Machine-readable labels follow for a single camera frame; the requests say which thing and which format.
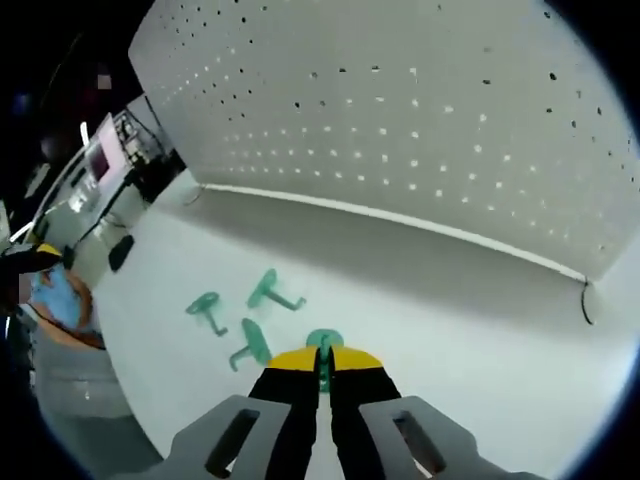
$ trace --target green peg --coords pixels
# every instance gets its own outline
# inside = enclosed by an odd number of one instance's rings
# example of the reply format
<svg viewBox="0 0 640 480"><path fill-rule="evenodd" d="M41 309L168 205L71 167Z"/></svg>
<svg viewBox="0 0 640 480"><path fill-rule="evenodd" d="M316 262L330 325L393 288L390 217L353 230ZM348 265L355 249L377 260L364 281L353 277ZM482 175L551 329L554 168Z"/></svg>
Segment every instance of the green peg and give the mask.
<svg viewBox="0 0 640 480"><path fill-rule="evenodd" d="M218 328L216 325L216 321L211 314L211 308L218 303L220 299L220 295L216 292L207 292L201 295L195 302L187 307L185 310L189 315L198 315L202 314L203 317L208 321L209 325L213 329L214 333L221 337L225 333L228 332L226 328Z"/></svg>
<svg viewBox="0 0 640 480"><path fill-rule="evenodd" d="M332 345L344 346L344 340L335 330L324 328L314 330L307 337L307 347L316 346L320 349L320 392L329 393L331 389L329 375L329 353Z"/></svg>
<svg viewBox="0 0 640 480"><path fill-rule="evenodd" d="M243 318L242 331L244 332L244 336L247 339L247 346L241 350L238 350L236 353L231 355L231 357L229 357L231 370L237 372L238 366L236 364L238 360L245 357L255 358L256 362L264 367L269 365L269 362L272 358L271 352L269 351L269 346L267 345L267 341L262 334L262 329L260 328L260 326L253 320Z"/></svg>
<svg viewBox="0 0 640 480"><path fill-rule="evenodd" d="M279 303L284 308L288 308L289 310L296 311L302 308L302 306L307 303L307 300L300 297L296 303L292 303L289 300L281 297L276 292L273 291L273 287L278 281L278 274L276 271L271 268L267 270L267 273L264 274L260 283L253 291L249 300L247 300L247 306L249 308L256 308L263 297L268 297L276 303Z"/></svg>

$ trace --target monitor screen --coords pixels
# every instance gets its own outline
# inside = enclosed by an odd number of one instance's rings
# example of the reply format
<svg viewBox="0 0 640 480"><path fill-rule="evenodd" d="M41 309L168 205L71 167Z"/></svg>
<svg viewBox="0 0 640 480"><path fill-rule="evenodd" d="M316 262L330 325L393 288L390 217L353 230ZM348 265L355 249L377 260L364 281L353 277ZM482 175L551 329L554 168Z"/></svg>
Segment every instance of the monitor screen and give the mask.
<svg viewBox="0 0 640 480"><path fill-rule="evenodd" d="M84 156L91 167L93 176L96 181L99 181L104 177L105 173L107 173L107 170L109 170L109 162L107 161L107 156L104 154L104 150L102 149L100 142L94 142L87 149Z"/></svg>
<svg viewBox="0 0 640 480"><path fill-rule="evenodd" d="M102 122L100 128L96 132L96 136L102 152L107 161L109 162L109 171L101 178L96 176L96 180L100 180L100 185L106 185L111 182L113 178L117 178L127 170L127 159L125 153L120 145L118 139L118 133L111 117L111 114L107 115L107 118Z"/></svg>

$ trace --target desk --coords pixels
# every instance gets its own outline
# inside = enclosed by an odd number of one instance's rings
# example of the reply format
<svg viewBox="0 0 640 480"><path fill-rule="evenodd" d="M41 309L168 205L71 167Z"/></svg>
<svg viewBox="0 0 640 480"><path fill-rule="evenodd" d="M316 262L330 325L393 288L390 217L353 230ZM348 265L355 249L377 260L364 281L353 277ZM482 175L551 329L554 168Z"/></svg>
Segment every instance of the desk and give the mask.
<svg viewBox="0 0 640 480"><path fill-rule="evenodd" d="M136 245L94 289L113 366L142 428L167 456L173 436L261 367L229 368L243 317L271 352L316 328L378 357L404 395L419 395L470 430L480 454L512 471L564 474L614 411L635 359L635 334L603 312L589 327L582 285L477 245L382 220L291 202L205 191L188 172L132 229ZM245 302L268 268L290 312ZM217 337L185 314L220 294ZM314 463L307 478L340 478Z"/></svg>

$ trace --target white shelf edge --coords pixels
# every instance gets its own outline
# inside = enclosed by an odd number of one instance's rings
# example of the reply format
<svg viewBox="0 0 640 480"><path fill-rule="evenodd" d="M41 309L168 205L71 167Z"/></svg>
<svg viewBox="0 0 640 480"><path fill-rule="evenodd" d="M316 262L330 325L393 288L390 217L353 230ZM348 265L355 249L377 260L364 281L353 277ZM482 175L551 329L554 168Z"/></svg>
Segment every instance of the white shelf edge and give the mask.
<svg viewBox="0 0 640 480"><path fill-rule="evenodd" d="M419 218L410 217L408 215L401 215L399 213L392 213L386 210L365 207L363 205L355 205L352 203L341 202L338 200L328 200L326 198L297 195L294 193L261 190L258 188L237 187L233 185L218 185L215 183L201 183L200 186L208 190L243 193L246 195L256 195L260 197L275 198L278 200L289 200L292 202L306 203L308 205L316 205L319 207L332 208L334 210L342 210L344 212L355 213L358 215L365 215L373 218L379 218L382 220L388 220L395 223L401 223L403 225L407 225L410 227L420 228L422 230L429 230L432 232L441 233L443 235L448 235L450 237L458 238L460 240L466 240L467 242L475 243L477 245L480 245L486 248L491 248L492 250L497 250L498 252L507 253L509 255L513 255L514 257L518 257L523 260L527 260L528 262L535 263L537 265L549 268L551 270L554 270L574 280L578 280L580 282L586 281L586 277L583 274L576 272L575 270L572 270L569 267L566 267L560 263L554 262L553 260L549 260L548 258L541 257L540 255L536 255L535 253L527 252L526 250L521 250L512 245L499 242L497 240L492 240L490 238L483 237L482 235L478 235L476 233L465 232L464 230L449 227L447 225L442 225L440 223L431 222L429 220L422 220Z"/></svg>

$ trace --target black cable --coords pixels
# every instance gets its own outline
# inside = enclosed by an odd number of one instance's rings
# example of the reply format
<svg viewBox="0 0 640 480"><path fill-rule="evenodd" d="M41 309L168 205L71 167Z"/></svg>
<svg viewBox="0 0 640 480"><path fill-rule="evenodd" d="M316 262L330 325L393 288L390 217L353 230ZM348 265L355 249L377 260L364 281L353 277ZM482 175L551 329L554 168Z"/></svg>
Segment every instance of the black cable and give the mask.
<svg viewBox="0 0 640 480"><path fill-rule="evenodd" d="M60 61L60 63L58 63L58 65L56 65L56 68L54 68L53 73L51 74L51 77L49 78L49 83L47 84L47 89L45 90L44 94L42 95L42 99L40 100L40 109L41 110L42 110L42 107L44 106L45 102L47 101L47 97L49 96L49 92L51 91L51 87L53 86L53 82L56 81L56 78L58 76L58 72L60 71L62 66L65 64L65 62L69 59L69 56L71 56L71 53L73 53L73 49L75 48L76 44L82 38L83 35L84 35L84 32L80 31L75 36L75 38L71 42L71 45L69 46L69 48L67 49L66 53L64 54L64 57L62 57L62 60Z"/></svg>
<svg viewBox="0 0 640 480"><path fill-rule="evenodd" d="M589 318L589 314L587 313L587 307L585 307L584 305L584 295L587 292L587 287L589 285L591 285L591 282L588 278L585 277L584 287L582 288L582 295L580 296L580 305L582 306L582 315L584 315L584 319L589 325L594 325L594 323L591 321L591 318Z"/></svg>
<svg viewBox="0 0 640 480"><path fill-rule="evenodd" d="M136 117L133 112L131 111L131 109L129 109L128 106L124 107L124 111L127 112L127 115L130 115L131 118L133 118L133 120L140 125L145 132L147 132L149 135L151 135L151 137L153 138L153 140L156 142L156 145L158 147L158 150L160 150L160 153L162 154L162 158L166 158L167 157L167 152L164 150L164 147L162 146L162 143L160 142L160 140L158 139L157 135L155 133L153 133L144 123L142 123L138 117Z"/></svg>

